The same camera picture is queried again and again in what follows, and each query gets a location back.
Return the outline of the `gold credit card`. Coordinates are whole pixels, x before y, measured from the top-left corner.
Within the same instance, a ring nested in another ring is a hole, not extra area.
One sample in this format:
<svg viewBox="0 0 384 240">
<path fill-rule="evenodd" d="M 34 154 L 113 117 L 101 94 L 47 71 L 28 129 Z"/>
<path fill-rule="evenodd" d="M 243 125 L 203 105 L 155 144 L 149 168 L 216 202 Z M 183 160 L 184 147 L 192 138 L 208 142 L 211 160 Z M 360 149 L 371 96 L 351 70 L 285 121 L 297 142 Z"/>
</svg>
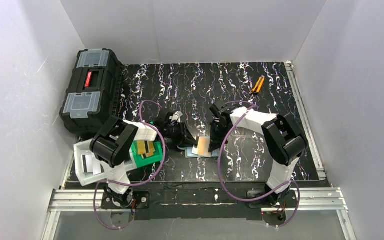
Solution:
<svg viewBox="0 0 384 240">
<path fill-rule="evenodd" d="M 212 153 L 209 151 L 210 137 L 199 136 L 197 138 L 197 145 L 192 147 L 191 153 L 201 157 L 210 157 Z"/>
</svg>

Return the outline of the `green plastic bin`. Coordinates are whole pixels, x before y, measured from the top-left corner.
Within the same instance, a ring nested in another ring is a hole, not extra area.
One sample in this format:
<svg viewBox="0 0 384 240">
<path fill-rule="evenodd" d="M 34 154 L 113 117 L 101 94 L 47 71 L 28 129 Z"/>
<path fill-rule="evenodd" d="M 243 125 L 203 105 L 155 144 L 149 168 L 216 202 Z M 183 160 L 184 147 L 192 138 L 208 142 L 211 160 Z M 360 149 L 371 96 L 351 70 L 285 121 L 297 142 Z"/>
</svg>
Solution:
<svg viewBox="0 0 384 240">
<path fill-rule="evenodd" d="M 131 148 L 131 159 L 137 168 L 160 162 L 163 149 L 159 141 L 134 141 Z"/>
</svg>

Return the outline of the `white bin with silver cards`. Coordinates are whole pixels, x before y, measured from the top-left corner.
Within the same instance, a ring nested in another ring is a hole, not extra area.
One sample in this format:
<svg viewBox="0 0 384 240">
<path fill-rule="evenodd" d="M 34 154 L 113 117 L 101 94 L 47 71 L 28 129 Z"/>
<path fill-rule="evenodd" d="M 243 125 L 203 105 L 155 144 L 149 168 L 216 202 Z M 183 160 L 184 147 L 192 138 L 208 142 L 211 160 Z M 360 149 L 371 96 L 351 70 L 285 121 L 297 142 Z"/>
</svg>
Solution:
<svg viewBox="0 0 384 240">
<path fill-rule="evenodd" d="M 82 187 L 106 178 L 101 162 L 90 150 L 91 142 L 89 139 L 73 145 L 75 174 Z"/>
</svg>

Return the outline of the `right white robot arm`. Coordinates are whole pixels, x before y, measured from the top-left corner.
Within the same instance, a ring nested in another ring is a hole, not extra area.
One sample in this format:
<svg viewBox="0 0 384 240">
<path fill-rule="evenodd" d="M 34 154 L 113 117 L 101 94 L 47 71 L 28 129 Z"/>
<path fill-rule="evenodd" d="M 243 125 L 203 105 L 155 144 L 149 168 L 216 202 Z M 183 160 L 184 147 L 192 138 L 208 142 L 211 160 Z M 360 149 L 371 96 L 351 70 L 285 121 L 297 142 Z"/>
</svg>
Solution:
<svg viewBox="0 0 384 240">
<path fill-rule="evenodd" d="M 294 168 L 309 146 L 306 135 L 291 113 L 286 115 L 263 113 L 254 107 L 236 106 L 236 102 L 216 102 L 210 107 L 215 117 L 210 124 L 208 150 L 213 152 L 227 142 L 233 127 L 243 128 L 264 137 L 271 158 L 272 169 L 266 190 L 279 195 L 289 190 Z"/>
</svg>

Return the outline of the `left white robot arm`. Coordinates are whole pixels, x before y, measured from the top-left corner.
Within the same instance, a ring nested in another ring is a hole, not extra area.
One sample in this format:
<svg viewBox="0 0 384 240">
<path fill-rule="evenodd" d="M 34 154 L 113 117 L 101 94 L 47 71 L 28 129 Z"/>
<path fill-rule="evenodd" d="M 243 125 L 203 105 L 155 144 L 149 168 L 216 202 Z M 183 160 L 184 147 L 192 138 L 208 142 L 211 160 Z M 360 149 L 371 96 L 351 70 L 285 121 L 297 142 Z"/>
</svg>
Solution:
<svg viewBox="0 0 384 240">
<path fill-rule="evenodd" d="M 181 149 L 198 144 L 181 116 L 179 111 L 164 108 L 147 125 L 116 116 L 105 122 L 91 139 L 89 149 L 101 162 L 112 192 L 124 195 L 131 184 L 128 172 L 162 160 L 161 139 L 170 139 Z"/>
</svg>

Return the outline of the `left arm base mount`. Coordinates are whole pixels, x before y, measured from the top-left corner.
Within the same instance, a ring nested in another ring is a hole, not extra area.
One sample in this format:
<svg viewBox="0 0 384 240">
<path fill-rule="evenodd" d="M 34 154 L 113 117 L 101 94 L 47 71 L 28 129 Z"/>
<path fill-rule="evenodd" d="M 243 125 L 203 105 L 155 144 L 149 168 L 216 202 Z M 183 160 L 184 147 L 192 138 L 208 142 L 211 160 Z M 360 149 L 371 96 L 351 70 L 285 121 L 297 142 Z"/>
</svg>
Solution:
<svg viewBox="0 0 384 240">
<path fill-rule="evenodd" d="M 133 191 L 129 188 L 124 194 L 119 194 L 105 187 L 98 209 L 110 213 L 112 228 L 122 229 L 135 219 L 138 210 L 150 207 L 150 200 L 151 194 L 147 191 Z"/>
</svg>

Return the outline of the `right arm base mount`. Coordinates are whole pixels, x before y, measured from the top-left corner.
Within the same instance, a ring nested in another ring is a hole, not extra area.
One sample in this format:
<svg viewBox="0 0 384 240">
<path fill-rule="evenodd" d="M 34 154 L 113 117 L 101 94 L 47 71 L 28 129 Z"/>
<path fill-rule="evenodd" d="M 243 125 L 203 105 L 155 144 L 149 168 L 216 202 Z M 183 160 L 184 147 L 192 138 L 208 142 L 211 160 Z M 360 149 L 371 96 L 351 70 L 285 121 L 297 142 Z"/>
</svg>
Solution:
<svg viewBox="0 0 384 240">
<path fill-rule="evenodd" d="M 277 194 L 248 202 L 250 209 L 261 209 L 262 220 L 267 227 L 280 228 L 290 223 L 295 217 L 301 203 L 301 193 L 287 188 Z"/>
</svg>

